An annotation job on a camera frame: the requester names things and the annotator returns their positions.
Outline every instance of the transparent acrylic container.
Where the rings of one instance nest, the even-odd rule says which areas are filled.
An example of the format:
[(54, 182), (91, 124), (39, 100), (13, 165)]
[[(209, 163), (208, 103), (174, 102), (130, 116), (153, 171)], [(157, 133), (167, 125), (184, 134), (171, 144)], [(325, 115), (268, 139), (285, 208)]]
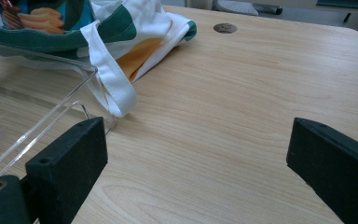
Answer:
[(113, 116), (96, 68), (44, 54), (0, 46), (0, 175), (25, 176), (25, 163), (70, 127)]

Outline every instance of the wooden desk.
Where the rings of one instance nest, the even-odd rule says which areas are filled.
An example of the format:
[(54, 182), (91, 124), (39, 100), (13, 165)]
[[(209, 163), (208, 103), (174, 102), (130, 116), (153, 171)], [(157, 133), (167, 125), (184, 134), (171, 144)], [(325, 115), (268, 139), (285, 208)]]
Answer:
[(358, 140), (358, 33), (166, 10), (198, 35), (134, 83), (139, 103), (108, 134), (75, 223), (341, 223), (285, 157), (295, 117)]

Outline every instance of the orange fabric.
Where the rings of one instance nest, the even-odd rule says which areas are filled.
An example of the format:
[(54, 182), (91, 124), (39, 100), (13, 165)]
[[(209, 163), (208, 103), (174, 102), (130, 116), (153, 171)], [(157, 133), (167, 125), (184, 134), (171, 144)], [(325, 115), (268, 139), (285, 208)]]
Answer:
[(132, 80), (138, 69), (144, 64), (149, 56), (158, 48), (161, 38), (151, 38), (135, 45), (128, 53), (117, 59), (124, 74)]

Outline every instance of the white bag strap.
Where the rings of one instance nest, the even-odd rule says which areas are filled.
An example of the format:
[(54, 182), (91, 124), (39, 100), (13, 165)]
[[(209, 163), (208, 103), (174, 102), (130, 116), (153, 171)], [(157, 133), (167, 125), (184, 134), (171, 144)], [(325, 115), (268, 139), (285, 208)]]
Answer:
[(123, 118), (136, 104), (136, 92), (101, 40), (97, 31), (99, 24), (100, 21), (94, 21), (80, 29), (89, 43), (89, 61), (98, 68), (97, 76), (109, 94), (105, 99), (97, 98), (111, 114)]

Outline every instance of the white tote bag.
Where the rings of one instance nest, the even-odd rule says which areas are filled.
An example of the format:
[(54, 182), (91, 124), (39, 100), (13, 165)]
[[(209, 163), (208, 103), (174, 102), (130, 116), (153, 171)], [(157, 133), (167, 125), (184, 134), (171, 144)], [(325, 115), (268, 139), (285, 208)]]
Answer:
[(7, 29), (0, 7), (0, 44), (96, 66), (109, 96), (95, 95), (112, 115), (122, 118), (136, 103), (131, 83), (175, 46), (193, 38), (197, 27), (190, 19), (165, 12), (159, 0), (95, 0), (90, 8), (92, 23), (63, 34), (46, 34)]

